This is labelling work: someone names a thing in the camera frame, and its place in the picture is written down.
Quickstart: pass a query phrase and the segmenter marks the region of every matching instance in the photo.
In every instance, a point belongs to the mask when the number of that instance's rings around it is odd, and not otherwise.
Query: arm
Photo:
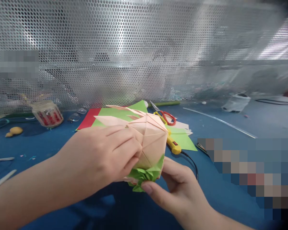
[[[123,126],[86,128],[53,157],[0,186],[0,229],[17,229],[128,175],[141,145]]]
[[[162,177],[170,192],[152,181],[143,182],[141,187],[161,208],[173,214],[185,230],[252,230],[215,211],[187,166],[166,157]]]

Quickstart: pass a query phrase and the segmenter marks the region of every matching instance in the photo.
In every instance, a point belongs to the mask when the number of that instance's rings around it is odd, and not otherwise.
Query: pixelated area
[[[288,219],[288,139],[200,139],[223,180],[251,197],[265,219]]]
[[[38,78],[38,50],[0,51],[0,77],[10,79]]]

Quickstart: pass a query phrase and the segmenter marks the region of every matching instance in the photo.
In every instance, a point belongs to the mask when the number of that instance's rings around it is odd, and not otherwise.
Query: perforated metal sheet
[[[0,113],[282,93],[288,13],[261,2],[1,0]],[[8,50],[38,50],[37,74]]]

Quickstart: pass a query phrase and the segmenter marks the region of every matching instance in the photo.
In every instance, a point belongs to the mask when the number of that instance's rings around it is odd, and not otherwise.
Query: glass lens
[[[86,109],[81,108],[81,109],[78,109],[77,112],[80,114],[86,114]]]
[[[77,113],[73,113],[72,115],[70,115],[69,120],[78,121],[78,120],[80,120],[80,115]]]

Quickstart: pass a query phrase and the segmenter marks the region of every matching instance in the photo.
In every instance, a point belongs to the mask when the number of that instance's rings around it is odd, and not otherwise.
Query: origami lotus
[[[140,184],[144,180],[155,181],[160,177],[166,147],[168,131],[159,116],[139,110],[129,109],[116,105],[107,105],[110,108],[131,111],[138,115],[128,115],[133,121],[128,122],[113,116],[95,116],[105,126],[123,125],[129,128],[136,140],[142,145],[142,154],[131,173],[122,180],[134,186],[133,191],[143,191]]]

